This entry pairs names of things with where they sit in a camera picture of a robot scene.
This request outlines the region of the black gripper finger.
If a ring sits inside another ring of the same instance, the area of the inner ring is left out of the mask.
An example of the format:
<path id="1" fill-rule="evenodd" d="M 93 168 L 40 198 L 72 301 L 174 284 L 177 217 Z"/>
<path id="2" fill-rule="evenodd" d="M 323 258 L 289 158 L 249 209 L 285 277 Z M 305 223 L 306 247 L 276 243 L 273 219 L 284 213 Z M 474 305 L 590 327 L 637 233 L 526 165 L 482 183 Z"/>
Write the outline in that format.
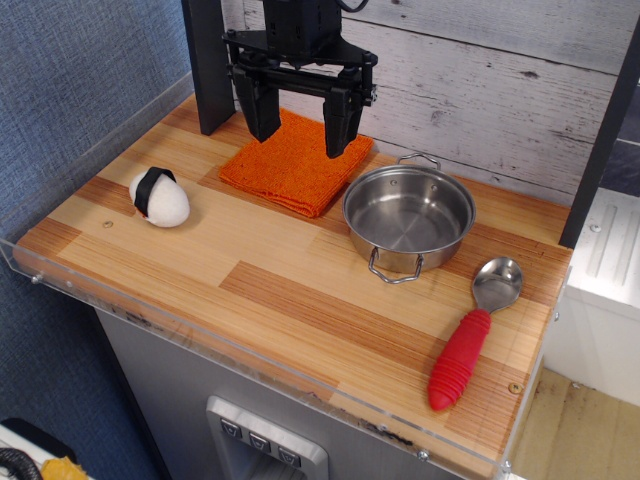
<path id="1" fill-rule="evenodd" d="M 341 156 L 356 139 L 363 107 L 359 93 L 345 88 L 329 90 L 323 104 L 326 155 L 329 158 Z"/>
<path id="2" fill-rule="evenodd" d="M 249 132 L 265 142 L 280 128 L 278 89 L 240 66 L 232 68 L 232 79 Z"/>

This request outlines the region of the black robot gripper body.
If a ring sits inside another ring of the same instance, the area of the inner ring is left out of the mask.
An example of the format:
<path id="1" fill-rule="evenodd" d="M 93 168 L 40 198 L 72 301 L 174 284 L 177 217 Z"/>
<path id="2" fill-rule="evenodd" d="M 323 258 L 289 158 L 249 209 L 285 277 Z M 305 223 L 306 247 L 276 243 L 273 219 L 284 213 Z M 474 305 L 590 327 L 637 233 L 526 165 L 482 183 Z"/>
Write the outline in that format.
<path id="1" fill-rule="evenodd" d="M 343 75 L 353 76 L 362 104 L 370 106 L 375 100 L 373 67 L 377 56 L 342 38 L 342 14 L 358 13 L 367 4 L 366 0 L 356 6 L 326 0 L 265 1 L 263 30 L 230 29 L 223 41 L 234 64 L 241 54 L 255 54 L 256 68 L 287 63 L 297 72 L 289 76 L 289 81 L 300 86 L 308 83 L 299 72 L 304 66 L 341 66 Z"/>

